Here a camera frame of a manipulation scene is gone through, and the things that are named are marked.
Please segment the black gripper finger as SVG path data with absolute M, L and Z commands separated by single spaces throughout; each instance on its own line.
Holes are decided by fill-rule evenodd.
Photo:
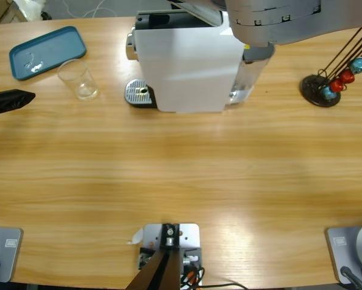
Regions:
M 0 92 L 0 114 L 23 108 L 29 104 L 36 94 L 33 92 L 12 89 Z

